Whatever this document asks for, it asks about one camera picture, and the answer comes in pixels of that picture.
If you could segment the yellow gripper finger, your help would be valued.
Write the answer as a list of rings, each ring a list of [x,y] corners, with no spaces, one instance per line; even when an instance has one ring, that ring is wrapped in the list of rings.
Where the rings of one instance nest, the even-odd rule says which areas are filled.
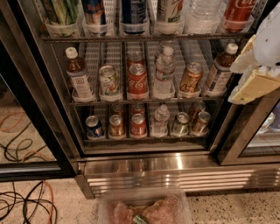
[[[228,101],[245,105],[280,87],[280,67],[249,66],[233,89]]]
[[[235,74],[242,74],[249,66],[258,66],[259,62],[254,55],[254,41],[256,35],[254,34],[247,44],[243,47],[240,54],[234,60],[230,67],[230,71]]]

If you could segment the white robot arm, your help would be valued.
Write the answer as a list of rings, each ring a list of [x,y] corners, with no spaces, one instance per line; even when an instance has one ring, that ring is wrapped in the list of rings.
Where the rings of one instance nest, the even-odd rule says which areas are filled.
[[[230,67],[241,74],[228,101],[247,104],[280,87],[280,3],[261,22]]]

